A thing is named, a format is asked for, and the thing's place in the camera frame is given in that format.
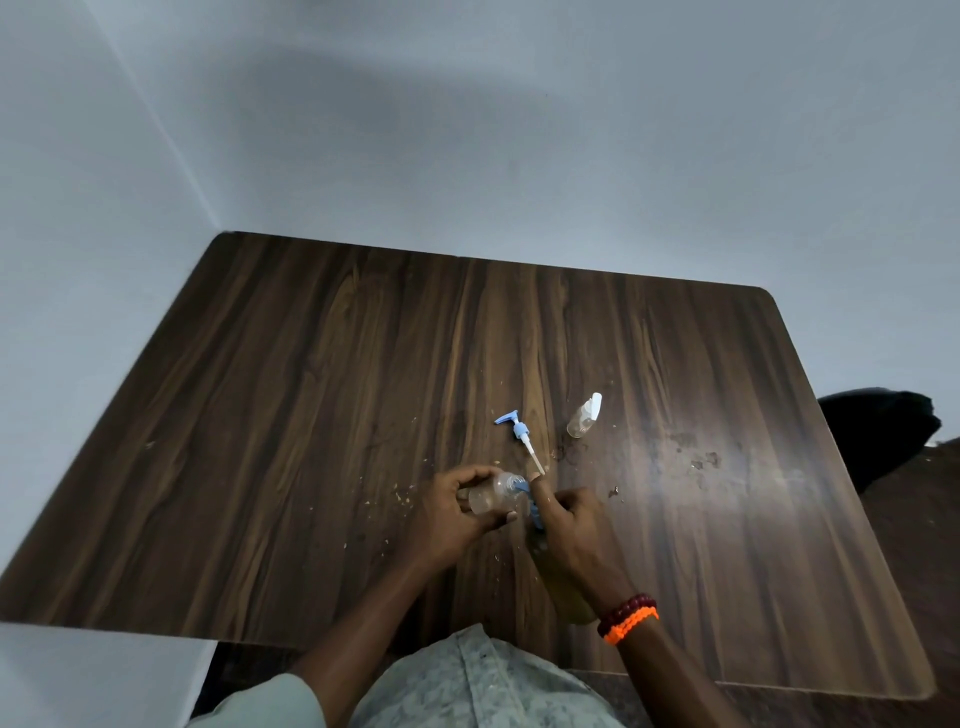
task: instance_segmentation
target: orange braided bracelet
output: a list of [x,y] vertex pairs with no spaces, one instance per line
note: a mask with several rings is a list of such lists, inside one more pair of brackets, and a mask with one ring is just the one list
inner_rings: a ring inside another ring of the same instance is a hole
[[657,607],[640,607],[635,612],[632,612],[629,617],[610,628],[610,632],[604,635],[604,642],[607,644],[617,644],[627,636],[630,630],[648,617],[660,619],[660,615],[657,614]]

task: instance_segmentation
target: patterned shirt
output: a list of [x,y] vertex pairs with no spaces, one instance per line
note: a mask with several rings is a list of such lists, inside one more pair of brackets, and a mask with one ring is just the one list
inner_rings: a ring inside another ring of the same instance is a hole
[[[227,698],[196,728],[325,728],[299,677],[279,675]],[[350,728],[622,728],[613,708],[568,672],[474,624],[395,662],[353,712]]]

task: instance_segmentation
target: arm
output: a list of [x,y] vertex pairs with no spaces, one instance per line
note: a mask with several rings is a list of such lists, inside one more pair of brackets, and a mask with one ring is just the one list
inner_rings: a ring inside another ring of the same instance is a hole
[[[554,494],[542,477],[531,483],[531,491],[550,551],[597,615],[609,614],[637,593],[603,503],[592,491],[580,488]],[[747,725],[658,620],[645,619],[617,649],[655,725]]]
[[496,473],[498,468],[469,465],[436,475],[421,495],[394,563],[293,666],[291,672],[317,695],[328,725],[337,724],[367,691],[400,621],[427,581],[506,522],[505,513],[463,513],[456,498],[462,485]]

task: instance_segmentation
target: brown tabletop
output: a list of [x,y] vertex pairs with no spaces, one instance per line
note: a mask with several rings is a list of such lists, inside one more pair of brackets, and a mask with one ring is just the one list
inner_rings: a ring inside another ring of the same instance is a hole
[[[0,617],[307,647],[434,471],[527,469],[492,423],[515,408],[558,486],[607,501],[635,582],[711,677],[933,691],[765,291],[243,233],[210,245],[137,360],[0,580]],[[395,646],[482,621],[562,667],[622,670],[557,622],[522,537],[438,577]]]

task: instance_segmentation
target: white wall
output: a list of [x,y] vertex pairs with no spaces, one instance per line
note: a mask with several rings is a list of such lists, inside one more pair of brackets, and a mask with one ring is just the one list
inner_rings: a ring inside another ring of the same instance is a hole
[[[0,570],[217,228],[87,8],[0,6]],[[170,728],[208,643],[0,624],[5,728]]]
[[960,434],[952,0],[89,0],[228,229],[768,288]]

